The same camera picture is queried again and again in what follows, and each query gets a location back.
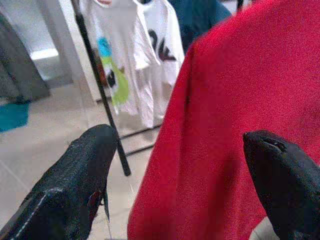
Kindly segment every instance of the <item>red fabric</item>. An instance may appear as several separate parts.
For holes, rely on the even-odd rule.
[[[193,45],[131,210],[129,240],[248,240],[266,213],[244,132],[275,132],[320,160],[319,16],[318,0],[263,0]]]

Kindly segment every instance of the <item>clothing rack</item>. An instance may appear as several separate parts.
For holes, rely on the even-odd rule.
[[[128,176],[131,175],[131,170],[130,170],[130,167],[129,167],[129,164],[128,164],[127,157],[132,156],[132,155],[137,154],[137,153],[140,153],[142,151],[151,149],[151,148],[153,148],[154,144],[151,144],[151,145],[148,145],[148,146],[145,146],[145,147],[142,147],[142,148],[138,148],[136,150],[133,150],[133,151],[125,153],[125,150],[124,150],[123,145],[122,145],[122,140],[130,138],[130,137],[133,137],[133,136],[135,136],[137,134],[141,134],[141,133],[144,133],[144,132],[147,132],[147,131],[150,131],[150,130],[157,129],[157,128],[161,127],[161,125],[156,125],[153,128],[146,128],[146,129],[143,129],[143,130],[139,130],[139,131],[136,131],[136,132],[124,135],[124,136],[119,136],[119,133],[118,133],[118,130],[117,130],[117,126],[115,125],[115,121],[113,119],[113,116],[112,116],[112,113],[111,113],[111,110],[110,110],[110,106],[108,104],[108,99],[107,99],[104,87],[103,87],[103,85],[102,85],[102,83],[100,81],[100,75],[99,75],[97,63],[95,61],[94,51],[93,51],[93,49],[91,47],[91,44],[90,44],[90,40],[89,40],[89,37],[88,37],[88,31],[87,31],[87,28],[86,28],[86,25],[85,25],[84,17],[82,15],[82,13],[80,12],[79,0],[71,0],[71,3],[72,3],[73,9],[74,9],[74,13],[75,13],[76,23],[77,23],[77,25],[79,27],[79,30],[80,30],[82,39],[84,41],[84,45],[85,45],[87,54],[89,56],[91,67],[92,67],[92,70],[93,70],[93,73],[94,73],[94,78],[95,78],[96,84],[98,86],[99,92],[101,94],[101,99],[102,99],[102,102],[103,102],[103,106],[104,106],[107,118],[109,119],[110,125],[115,129],[115,132],[116,132],[116,137],[118,139],[117,150],[118,150],[119,158],[120,158],[120,161],[121,161],[122,169],[123,169],[124,175],[128,177]]]

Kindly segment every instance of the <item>white floor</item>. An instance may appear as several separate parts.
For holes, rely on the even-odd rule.
[[[42,174],[88,127],[108,124],[102,103],[83,109],[81,96],[73,85],[56,88],[52,96],[30,104],[26,127],[0,133],[0,229],[16,212],[26,194]],[[141,128],[134,118],[117,120],[121,135]],[[124,140],[126,152],[154,143],[158,130]],[[100,207],[90,240],[127,239],[130,209],[141,184],[151,150],[128,157],[132,176],[125,177],[116,153],[108,176],[110,233]]]

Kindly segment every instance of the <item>white t-shirt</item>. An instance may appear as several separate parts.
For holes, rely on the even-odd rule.
[[[116,112],[139,114],[137,71],[159,64],[143,12],[132,0],[80,0],[79,4],[91,44],[99,49]]]
[[[139,78],[150,81],[152,102],[145,107],[147,124],[154,119],[163,119],[173,86],[176,83],[185,55],[182,47],[178,18],[167,0],[151,0],[142,4],[133,0],[143,10],[152,48],[159,64],[153,64],[140,71]]]

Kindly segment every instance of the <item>teal mat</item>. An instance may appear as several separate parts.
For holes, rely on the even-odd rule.
[[[28,123],[29,104],[0,106],[0,133],[25,126]]]

